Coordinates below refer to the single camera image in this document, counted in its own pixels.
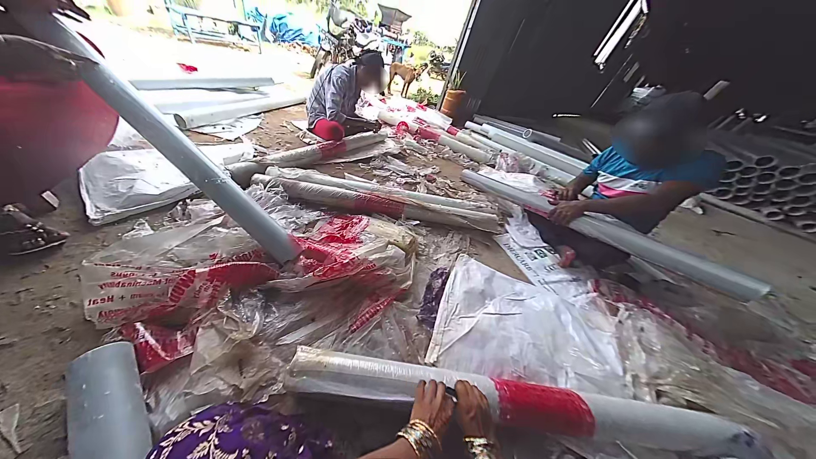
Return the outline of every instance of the bangle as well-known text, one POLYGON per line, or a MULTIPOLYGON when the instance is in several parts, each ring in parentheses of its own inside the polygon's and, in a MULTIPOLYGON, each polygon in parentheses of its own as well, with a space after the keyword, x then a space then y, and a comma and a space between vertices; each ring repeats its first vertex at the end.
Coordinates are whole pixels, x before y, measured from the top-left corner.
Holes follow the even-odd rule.
POLYGON ((414 427, 410 423, 397 432, 397 437, 408 440, 418 459, 429 459, 434 451, 436 435, 414 427))
POLYGON ((491 443, 484 437, 465 437, 465 446, 471 453, 473 459, 495 459, 495 443, 491 443))
POLYGON ((408 422, 408 425, 415 428, 416 430, 425 433, 430 437, 433 437, 433 441, 436 443, 438 449, 442 448, 441 446, 442 443, 440 443, 439 437, 437 437, 437 433, 433 431, 433 429, 431 428, 431 426, 428 425, 427 422, 422 421, 420 419, 411 419, 410 422, 408 422))

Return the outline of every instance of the brown dog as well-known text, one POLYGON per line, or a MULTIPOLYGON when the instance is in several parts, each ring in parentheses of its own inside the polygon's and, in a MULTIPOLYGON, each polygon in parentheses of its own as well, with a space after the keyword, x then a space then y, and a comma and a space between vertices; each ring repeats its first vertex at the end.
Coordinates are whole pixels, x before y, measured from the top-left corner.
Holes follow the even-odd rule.
POLYGON ((410 65, 401 64, 399 62, 394 62, 391 64, 391 76, 388 79, 388 94, 391 94, 391 82, 394 81, 394 76, 399 75, 402 77, 402 97, 408 97, 408 87, 411 83, 414 82, 415 79, 419 78, 422 72, 428 68, 428 63, 425 62, 421 64, 419 67, 411 67, 410 65))

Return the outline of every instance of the blue tarp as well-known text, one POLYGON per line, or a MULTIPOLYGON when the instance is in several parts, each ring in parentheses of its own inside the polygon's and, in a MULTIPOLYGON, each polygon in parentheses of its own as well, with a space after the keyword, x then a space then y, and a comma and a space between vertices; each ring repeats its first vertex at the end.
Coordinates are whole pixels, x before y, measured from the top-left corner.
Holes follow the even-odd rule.
POLYGON ((246 12, 248 18, 259 23, 266 21, 268 30, 264 38, 271 37, 279 43, 303 43, 310 47, 317 47, 320 32, 314 18, 298 16, 293 13, 264 14, 258 7, 246 12))

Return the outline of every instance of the foot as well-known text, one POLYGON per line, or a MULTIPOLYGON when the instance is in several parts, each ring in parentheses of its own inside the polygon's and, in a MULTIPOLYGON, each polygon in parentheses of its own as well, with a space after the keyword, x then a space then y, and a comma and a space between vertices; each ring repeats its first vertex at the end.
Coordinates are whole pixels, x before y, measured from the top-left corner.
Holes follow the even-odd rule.
POLYGON ((45 226, 14 206, 0 212, 0 254, 23 255, 65 243, 69 234, 45 226))

